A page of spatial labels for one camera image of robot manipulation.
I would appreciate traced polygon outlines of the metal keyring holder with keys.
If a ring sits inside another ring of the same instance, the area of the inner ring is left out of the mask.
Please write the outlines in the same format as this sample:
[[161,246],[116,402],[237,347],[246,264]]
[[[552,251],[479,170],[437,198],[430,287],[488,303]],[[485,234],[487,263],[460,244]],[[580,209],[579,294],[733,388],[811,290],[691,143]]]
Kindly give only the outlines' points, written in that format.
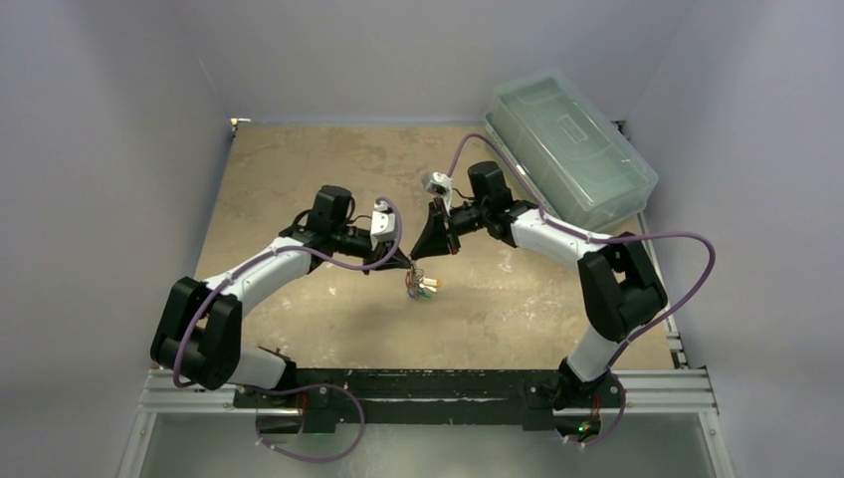
[[415,262],[410,263],[410,269],[407,271],[405,276],[405,288],[406,294],[409,298],[418,300],[418,299],[432,299],[433,296],[439,291],[431,291],[429,289],[421,288],[419,286],[419,282],[422,277],[428,277],[424,270],[420,268]]

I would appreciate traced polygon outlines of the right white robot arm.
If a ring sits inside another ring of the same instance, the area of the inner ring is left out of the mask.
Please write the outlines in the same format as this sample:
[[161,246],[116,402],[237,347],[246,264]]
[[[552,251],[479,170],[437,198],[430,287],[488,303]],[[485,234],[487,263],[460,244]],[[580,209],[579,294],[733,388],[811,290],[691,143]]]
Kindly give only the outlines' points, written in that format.
[[644,246],[619,237],[558,224],[533,202],[514,198],[493,161],[468,169],[472,194],[454,206],[452,180],[441,172],[424,175],[433,196],[426,224],[411,250],[414,260],[455,255],[463,235],[481,229],[511,247],[532,251],[572,268],[579,277],[589,325],[575,350],[558,368],[556,407],[581,405],[607,378],[613,356],[631,335],[648,325],[668,303]]

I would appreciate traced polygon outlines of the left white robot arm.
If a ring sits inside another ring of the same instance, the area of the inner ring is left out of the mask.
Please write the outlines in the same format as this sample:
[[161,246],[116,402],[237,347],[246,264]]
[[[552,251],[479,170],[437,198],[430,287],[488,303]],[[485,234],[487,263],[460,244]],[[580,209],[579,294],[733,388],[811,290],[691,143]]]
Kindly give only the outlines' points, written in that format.
[[270,406],[291,403],[296,363],[280,352],[246,347],[246,317],[323,264],[363,274],[410,266],[400,250],[403,224],[394,202],[377,198],[366,228],[354,225],[355,206],[348,189],[324,185],[313,205],[256,255],[204,280],[177,280],[152,338],[153,362],[170,369],[177,387],[234,384],[257,389]]

